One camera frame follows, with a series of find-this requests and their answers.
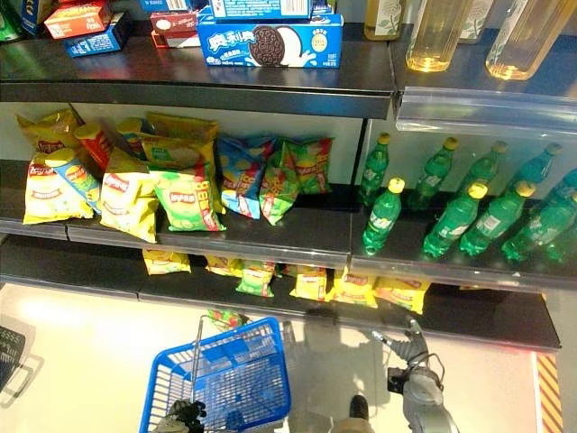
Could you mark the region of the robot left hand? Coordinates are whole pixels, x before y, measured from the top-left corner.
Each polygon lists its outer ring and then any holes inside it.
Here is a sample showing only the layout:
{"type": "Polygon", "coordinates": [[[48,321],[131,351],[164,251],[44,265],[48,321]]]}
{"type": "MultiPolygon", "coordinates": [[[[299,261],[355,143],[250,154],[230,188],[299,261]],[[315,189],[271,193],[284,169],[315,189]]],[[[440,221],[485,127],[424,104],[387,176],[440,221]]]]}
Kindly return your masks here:
{"type": "Polygon", "coordinates": [[[204,433],[206,405],[201,401],[177,400],[153,433],[204,433]]]}

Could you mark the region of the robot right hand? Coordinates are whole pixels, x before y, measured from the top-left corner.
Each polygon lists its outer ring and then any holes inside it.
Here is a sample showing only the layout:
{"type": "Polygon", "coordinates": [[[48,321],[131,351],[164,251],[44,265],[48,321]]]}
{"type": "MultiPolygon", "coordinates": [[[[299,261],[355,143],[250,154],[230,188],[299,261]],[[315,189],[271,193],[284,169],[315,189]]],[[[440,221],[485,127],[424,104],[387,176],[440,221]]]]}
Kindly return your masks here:
{"type": "Polygon", "coordinates": [[[417,320],[411,316],[406,316],[406,325],[405,340],[393,339],[377,330],[373,330],[371,335],[404,360],[408,366],[425,364],[429,351],[422,329],[417,320]]]}

